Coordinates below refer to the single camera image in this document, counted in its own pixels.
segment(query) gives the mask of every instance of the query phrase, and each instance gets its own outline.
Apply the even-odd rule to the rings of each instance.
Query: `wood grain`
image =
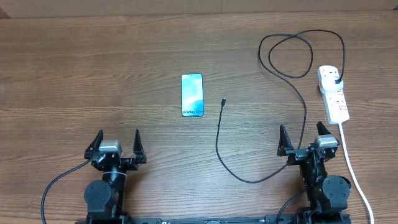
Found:
[[[8,19],[9,16],[7,15],[6,12],[0,7],[0,19]]]
[[[215,154],[222,97],[228,101],[220,153],[240,177],[256,180],[280,168],[279,125],[299,141],[303,108],[294,91],[257,61],[268,34],[328,29],[346,43],[345,93],[351,119],[344,124],[351,162],[376,223],[398,218],[398,14],[301,12],[206,16],[87,17],[0,21],[0,223],[40,223],[47,184],[82,163],[99,129],[131,155],[141,131],[148,163],[130,172],[125,208],[134,217],[260,217],[277,213],[301,189],[298,167],[260,184],[239,182]],[[314,49],[311,72],[291,82],[307,102],[303,145],[316,123],[327,123],[316,70],[341,68],[341,44],[329,34],[303,35]],[[264,54],[279,38],[264,43]],[[274,65],[300,75],[309,51],[299,40],[272,53]],[[204,75],[205,116],[181,117],[180,76]],[[339,136],[336,126],[329,130]],[[329,174],[351,179],[342,150]],[[87,166],[50,190],[48,223],[86,215],[83,192],[101,174]],[[352,188],[353,223],[368,213]],[[305,197],[286,209],[305,206]]]
[[[396,0],[0,0],[13,19],[236,12],[393,10]]]

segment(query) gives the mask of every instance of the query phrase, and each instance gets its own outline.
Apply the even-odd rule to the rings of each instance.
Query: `wall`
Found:
[[[397,0],[0,0],[0,17],[389,10],[396,6]]]

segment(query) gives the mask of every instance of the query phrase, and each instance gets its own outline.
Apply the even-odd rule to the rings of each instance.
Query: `power cord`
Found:
[[[353,178],[354,184],[356,189],[358,190],[359,194],[361,195],[363,201],[365,202],[366,208],[368,209],[369,212],[369,219],[370,219],[370,223],[373,224],[374,223],[374,218],[373,218],[373,212],[372,212],[372,208],[371,205],[369,204],[368,200],[365,197],[365,194],[362,192],[361,188],[359,187],[358,181],[356,180],[355,174],[354,174],[354,170],[351,166],[351,162],[349,161],[349,157],[348,157],[348,152],[347,152],[347,146],[346,146],[346,139],[344,138],[344,132],[343,132],[343,125],[341,123],[338,124],[338,129],[340,130],[340,135],[341,135],[341,141],[343,142],[343,150],[344,150],[344,156],[346,158],[346,162],[347,162],[347,166],[349,169],[349,172]]]
[[[269,73],[275,75],[276,77],[280,78],[281,80],[283,80],[283,81],[285,81],[287,84],[289,84],[289,85],[293,88],[293,90],[298,94],[298,97],[300,97],[301,101],[303,102],[303,107],[304,107],[303,128],[302,128],[302,131],[301,131],[300,142],[298,143],[297,149],[300,148],[301,143],[302,143],[302,139],[303,139],[303,135],[304,135],[305,121],[306,121],[306,119],[307,119],[307,106],[306,106],[306,104],[305,104],[304,98],[301,96],[300,92],[296,89],[296,87],[294,87],[293,84],[291,84],[289,81],[287,81],[285,78],[283,78],[283,77],[280,76],[280,75],[283,75],[283,76],[285,76],[285,77],[287,77],[287,78],[303,78],[303,77],[311,70],[311,66],[312,66],[312,62],[313,62],[313,50],[312,50],[312,46],[311,46],[311,44],[310,44],[308,41],[306,41],[304,38],[298,36],[298,35],[303,34],[303,33],[306,33],[306,32],[328,32],[328,33],[331,33],[331,34],[335,34],[335,35],[341,40],[341,44],[343,45],[343,68],[341,69],[341,76],[340,76],[340,78],[336,80],[336,83],[340,83],[341,80],[342,80],[342,78],[343,78],[343,74],[344,74],[345,60],[346,60],[346,49],[345,49],[345,45],[344,45],[343,38],[341,38],[341,36],[338,35],[338,34],[335,33],[335,32],[332,32],[332,31],[329,31],[329,30],[320,30],[320,29],[316,29],[316,30],[305,30],[305,31],[302,31],[302,32],[298,32],[298,33],[296,33],[296,34],[271,34],[271,35],[265,36],[265,37],[260,41],[259,51],[258,51],[258,57],[259,57],[259,61],[260,61],[261,65],[262,65]],[[262,61],[262,59],[261,59],[261,45],[262,45],[262,43],[263,43],[268,37],[279,37],[279,36],[282,36],[282,37],[283,37],[283,36],[287,36],[287,37],[286,37],[285,39],[279,41],[278,43],[276,43],[276,44],[269,50],[269,52],[268,52],[268,61],[269,61],[269,64],[270,64],[271,67],[279,74],[279,75],[278,75],[277,73],[275,73],[275,72],[269,70],[269,68],[267,68],[266,65],[264,64],[264,62]],[[283,43],[283,42],[285,42],[286,40],[289,40],[289,39],[291,39],[291,38],[298,38],[298,39],[304,41],[304,42],[310,47],[310,51],[311,51],[310,66],[308,67],[307,71],[306,71],[303,75],[300,75],[300,76],[297,76],[297,77],[294,77],[294,76],[291,76],[291,75],[288,75],[288,74],[285,74],[285,73],[279,71],[278,69],[275,68],[274,64],[272,64],[272,62],[271,62],[271,52],[273,51],[273,49],[276,48],[279,44],[281,44],[281,43]]]
[[[223,114],[223,108],[224,108],[225,103],[226,103],[226,98],[224,97],[223,100],[221,101],[220,118],[218,119],[217,137],[216,137],[216,152],[217,152],[217,156],[218,156],[218,159],[220,160],[221,164],[224,166],[224,168],[225,168],[232,176],[234,176],[235,178],[237,178],[237,179],[240,180],[241,182],[245,182],[245,183],[248,183],[248,184],[256,184],[256,183],[263,182],[263,181],[265,181],[265,180],[267,180],[267,179],[273,177],[274,175],[276,175],[277,173],[279,173],[279,172],[282,171],[283,169],[285,169],[285,167],[287,167],[287,164],[285,164],[282,168],[280,168],[279,170],[277,170],[277,171],[274,172],[273,174],[271,174],[271,175],[269,175],[269,176],[267,176],[267,177],[265,177],[265,178],[263,178],[263,179],[261,179],[261,180],[249,181],[249,180],[244,180],[244,179],[238,177],[236,174],[234,174],[234,173],[225,165],[225,163],[223,162],[223,160],[222,160],[222,158],[221,158],[221,156],[220,156],[220,154],[219,154],[219,152],[218,152],[218,135],[219,135],[219,133],[220,133],[221,115]]]
[[[82,168],[83,166],[87,165],[89,162],[91,162],[92,158],[88,159],[86,162],[76,166],[75,168],[71,169],[70,171],[66,171],[63,174],[59,175],[58,177],[56,177],[55,179],[53,179],[53,181],[51,181],[51,183],[49,183],[49,185],[47,186],[47,188],[44,191],[43,197],[42,197],[42,203],[40,205],[40,212],[42,214],[42,221],[43,224],[47,224],[47,222],[45,221],[45,216],[44,216],[44,200],[45,200],[45,196],[47,196],[47,193],[49,192],[51,186],[56,183],[57,180],[61,179],[62,177],[70,174],[71,172],[78,170],[80,168]]]
[[[303,190],[301,192],[299,192],[297,195],[294,195],[291,199],[289,199],[284,206],[282,206],[282,208],[280,208],[278,215],[276,216],[276,224],[279,224],[279,218],[282,215],[282,212],[285,210],[286,206],[290,203],[292,203],[296,198],[298,198],[299,196],[301,196],[306,190]]]

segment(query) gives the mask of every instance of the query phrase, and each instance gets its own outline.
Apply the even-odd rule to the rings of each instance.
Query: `cable connector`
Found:
[[[223,100],[221,101],[221,106],[224,106],[226,103],[226,97],[223,98]]]
[[[343,80],[342,80],[341,78],[339,78],[339,79],[337,79],[337,80],[335,81],[335,83],[336,83],[336,84],[340,84],[341,81],[343,81]]]

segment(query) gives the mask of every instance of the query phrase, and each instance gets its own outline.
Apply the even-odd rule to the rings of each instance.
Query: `power socket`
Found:
[[[329,124],[341,124],[349,120],[347,102],[343,90],[323,93],[322,97]]]
[[[322,92],[329,124],[341,124],[349,120],[343,81],[339,84],[335,82],[339,77],[336,67],[324,65],[318,69],[319,88]]]
[[[324,65],[319,67],[318,71],[319,87],[322,93],[329,91],[342,90],[344,82],[336,83],[336,80],[340,78],[338,69],[331,65]]]

